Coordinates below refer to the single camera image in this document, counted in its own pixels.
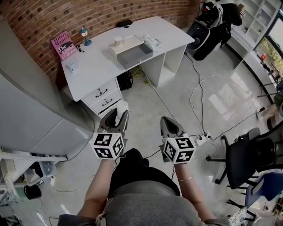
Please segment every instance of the bracelet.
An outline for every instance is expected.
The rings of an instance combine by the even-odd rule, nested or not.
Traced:
[[[192,175],[192,176],[190,176],[190,177],[189,177],[189,178],[187,178],[187,179],[184,179],[184,180],[179,180],[179,179],[178,179],[178,181],[179,181],[179,182],[182,182],[182,181],[188,181],[188,180],[190,180],[190,179],[192,179],[192,178],[193,178],[193,175]]]

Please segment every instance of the lamp base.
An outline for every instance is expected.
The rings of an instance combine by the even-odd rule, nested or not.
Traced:
[[[87,40],[87,41],[84,43],[84,45],[85,45],[85,46],[88,46],[88,45],[90,45],[91,43],[92,43],[91,40]]]

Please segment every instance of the brick wall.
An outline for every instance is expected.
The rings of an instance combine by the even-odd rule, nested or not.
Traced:
[[[44,72],[65,84],[60,60],[50,40],[68,31],[75,44],[84,41],[78,32],[88,28],[90,37],[112,29],[121,20],[160,16],[179,28],[195,18],[200,0],[3,0],[0,21],[7,20],[14,33]]]

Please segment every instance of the black shoe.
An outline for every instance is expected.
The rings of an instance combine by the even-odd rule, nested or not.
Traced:
[[[145,166],[145,167],[149,167],[149,160],[147,158],[144,158],[142,160],[142,165]]]

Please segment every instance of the black round container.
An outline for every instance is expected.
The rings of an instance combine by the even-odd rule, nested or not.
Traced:
[[[33,185],[30,187],[26,186],[23,188],[23,191],[25,192],[26,197],[29,200],[34,200],[34,199],[38,199],[41,197],[41,191],[37,185]]]

